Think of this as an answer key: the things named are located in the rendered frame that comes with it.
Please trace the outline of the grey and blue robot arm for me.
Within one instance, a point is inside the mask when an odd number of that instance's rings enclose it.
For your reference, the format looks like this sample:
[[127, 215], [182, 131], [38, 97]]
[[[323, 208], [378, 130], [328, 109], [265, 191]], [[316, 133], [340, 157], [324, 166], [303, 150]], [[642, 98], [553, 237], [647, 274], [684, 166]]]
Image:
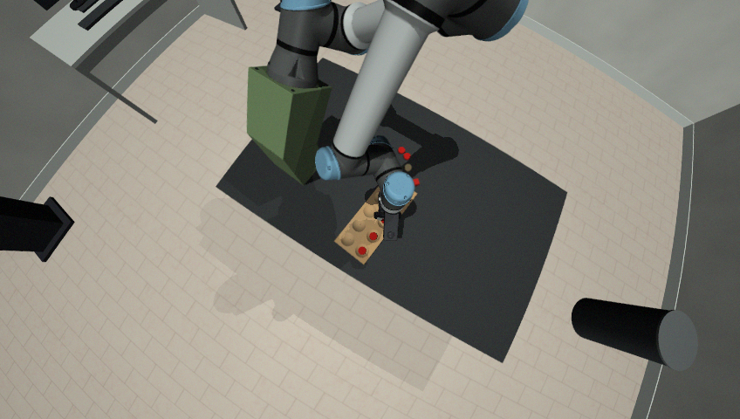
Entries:
[[282, 0], [277, 43], [267, 65], [272, 79], [313, 88], [319, 79], [320, 46], [366, 53], [332, 145], [317, 151], [315, 165], [324, 180], [374, 176], [380, 205], [392, 213], [384, 211], [384, 240], [397, 240], [399, 213], [411, 200], [415, 183], [403, 172], [387, 138], [374, 135], [428, 35], [437, 31], [443, 37], [473, 35], [494, 41], [517, 25], [528, 2], [378, 0], [342, 6], [332, 0]]

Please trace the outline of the tan tray with round pockets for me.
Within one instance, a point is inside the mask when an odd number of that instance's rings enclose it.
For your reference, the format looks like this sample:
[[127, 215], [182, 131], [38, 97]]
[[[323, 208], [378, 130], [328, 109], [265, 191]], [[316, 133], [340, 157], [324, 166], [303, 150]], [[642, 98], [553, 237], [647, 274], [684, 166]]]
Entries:
[[[380, 188], [378, 186], [334, 240], [335, 243], [349, 252], [362, 264], [365, 264], [383, 240], [384, 223], [373, 217], [373, 213], [378, 212], [379, 209], [379, 191]], [[369, 237], [372, 232], [377, 234], [375, 240], [371, 240]], [[359, 254], [359, 247], [365, 247], [366, 253], [363, 255]]]

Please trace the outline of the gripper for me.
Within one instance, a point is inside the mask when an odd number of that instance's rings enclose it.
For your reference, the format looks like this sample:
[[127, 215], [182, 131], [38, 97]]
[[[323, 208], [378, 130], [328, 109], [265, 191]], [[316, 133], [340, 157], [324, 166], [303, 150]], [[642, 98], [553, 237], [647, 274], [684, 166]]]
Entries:
[[[382, 219], [384, 218], [384, 211], [385, 211], [385, 210], [384, 210], [384, 209], [383, 209], [383, 208], [381, 207], [381, 205], [380, 205], [379, 197], [381, 197], [381, 191], [379, 191], [379, 194], [378, 194], [379, 209], [378, 209], [378, 212], [374, 212], [374, 213], [373, 213], [373, 217], [374, 217], [375, 219], [377, 219], [377, 220], [380, 220], [380, 221], [382, 221]], [[385, 211], [385, 212], [386, 212], [386, 211]], [[388, 212], [386, 212], [386, 213], [388, 213]], [[388, 213], [388, 214], [392, 214], [392, 213]], [[400, 218], [401, 218], [401, 213], [399, 214], [399, 219], [400, 219]]]

